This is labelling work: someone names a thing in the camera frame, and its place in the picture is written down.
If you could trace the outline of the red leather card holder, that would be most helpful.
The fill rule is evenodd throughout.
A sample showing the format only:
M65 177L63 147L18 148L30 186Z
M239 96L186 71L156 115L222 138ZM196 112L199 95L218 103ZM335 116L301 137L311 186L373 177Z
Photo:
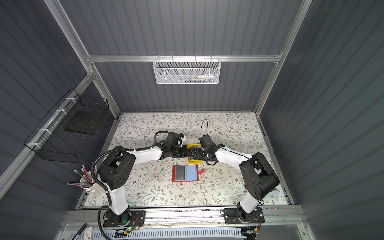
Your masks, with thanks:
M173 166L172 182L197 182L199 176L205 172L205 169L199 169L198 165L177 165Z

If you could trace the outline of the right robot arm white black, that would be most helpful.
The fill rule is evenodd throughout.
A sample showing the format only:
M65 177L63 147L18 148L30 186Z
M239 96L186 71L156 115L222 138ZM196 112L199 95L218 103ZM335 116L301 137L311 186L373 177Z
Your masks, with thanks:
M274 169L262 153L253 155L236 152L223 144L215 144L209 135L199 138L200 158L208 165L227 164L240 171L245 188L244 198L237 204L237 214L245 218L254 213L263 198L280 184Z

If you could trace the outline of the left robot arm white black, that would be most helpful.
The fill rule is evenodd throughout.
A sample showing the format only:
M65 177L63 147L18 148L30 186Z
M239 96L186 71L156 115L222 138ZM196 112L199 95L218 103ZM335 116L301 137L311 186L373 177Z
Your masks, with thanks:
M109 210L120 216L129 209L124 185L134 165L168 157L180 159L191 156L193 151L184 144L184 140L184 134L158 131L154 143L148 147L130 149L117 146L101 154L92 164L91 175L104 189Z

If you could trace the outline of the yellow plastic card tray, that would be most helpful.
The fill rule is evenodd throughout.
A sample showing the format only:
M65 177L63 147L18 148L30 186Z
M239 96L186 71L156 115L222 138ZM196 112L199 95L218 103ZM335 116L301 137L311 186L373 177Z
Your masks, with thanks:
M189 145L194 145L195 146L195 148L202 148L201 147L201 145L200 144L189 144ZM187 163L188 164L200 164L200 163L202 163L203 162L203 160L200 162L193 162L192 161L192 158L187 158Z

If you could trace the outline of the white tube in basket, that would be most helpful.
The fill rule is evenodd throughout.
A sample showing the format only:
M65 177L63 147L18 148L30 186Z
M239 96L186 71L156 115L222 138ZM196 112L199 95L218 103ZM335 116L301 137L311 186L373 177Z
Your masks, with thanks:
M203 79L203 80L208 80L208 81L213 81L219 78L219 74L204 74L198 76L198 79Z

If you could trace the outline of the light blue stapler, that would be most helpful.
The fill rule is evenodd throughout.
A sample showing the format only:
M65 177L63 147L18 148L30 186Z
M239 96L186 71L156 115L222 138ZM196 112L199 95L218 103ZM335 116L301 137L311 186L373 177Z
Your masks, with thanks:
M273 189L271 192L269 192L266 196L265 196L265 198L268 198L268 197L272 197L272 196L274 196L274 195L278 195L280 193L280 190L279 189Z

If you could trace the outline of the white pencil cup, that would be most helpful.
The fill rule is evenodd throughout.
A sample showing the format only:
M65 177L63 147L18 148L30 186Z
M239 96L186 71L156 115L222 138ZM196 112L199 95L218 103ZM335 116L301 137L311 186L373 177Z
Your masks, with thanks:
M101 187L99 184L97 184L93 180L92 175L91 175L91 171L88 171L87 174L91 178L91 180L93 181L93 185L92 186L82 186L81 188L83 190L85 190L87 194L102 194L102 193L105 193L104 188Z

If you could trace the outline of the small white red box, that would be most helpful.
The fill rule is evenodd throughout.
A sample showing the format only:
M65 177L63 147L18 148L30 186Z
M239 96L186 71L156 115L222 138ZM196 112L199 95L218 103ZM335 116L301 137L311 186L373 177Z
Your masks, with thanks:
M85 228L84 230L84 240L92 240L93 239L93 227Z

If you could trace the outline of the black pen on ledge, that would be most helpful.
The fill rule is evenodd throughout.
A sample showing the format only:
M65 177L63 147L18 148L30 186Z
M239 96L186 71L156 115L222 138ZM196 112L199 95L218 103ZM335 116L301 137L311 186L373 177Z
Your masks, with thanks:
M87 224L83 224L71 240L77 240L80 237L80 235L83 233L83 231L85 230L86 226L87 226Z

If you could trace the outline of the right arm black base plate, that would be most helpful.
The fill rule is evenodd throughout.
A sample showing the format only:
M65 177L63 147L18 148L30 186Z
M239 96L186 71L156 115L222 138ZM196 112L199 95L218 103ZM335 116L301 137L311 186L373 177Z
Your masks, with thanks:
M257 207L251 213L245 213L240 208L225 208L220 211L225 223L230 224L263 224L265 217L263 209Z

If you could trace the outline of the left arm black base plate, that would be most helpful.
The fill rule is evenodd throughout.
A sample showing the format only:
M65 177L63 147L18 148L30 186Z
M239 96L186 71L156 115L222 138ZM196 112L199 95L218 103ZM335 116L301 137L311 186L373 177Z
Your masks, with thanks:
M146 211L125 211L118 216L111 210L107 210L103 215L103 227L142 227L145 217Z

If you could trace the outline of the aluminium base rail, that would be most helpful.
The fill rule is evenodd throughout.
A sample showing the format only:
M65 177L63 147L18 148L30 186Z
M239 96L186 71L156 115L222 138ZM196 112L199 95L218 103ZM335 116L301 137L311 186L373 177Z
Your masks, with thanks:
M222 215L225 206L199 207L132 207L131 211L145 211L144 229L155 228L192 228L192 227L227 227ZM261 206L265 222L262 226L303 225L307 222L300 205L264 205ZM77 230L83 224L96 227L96 208L81 208L68 211L60 230Z

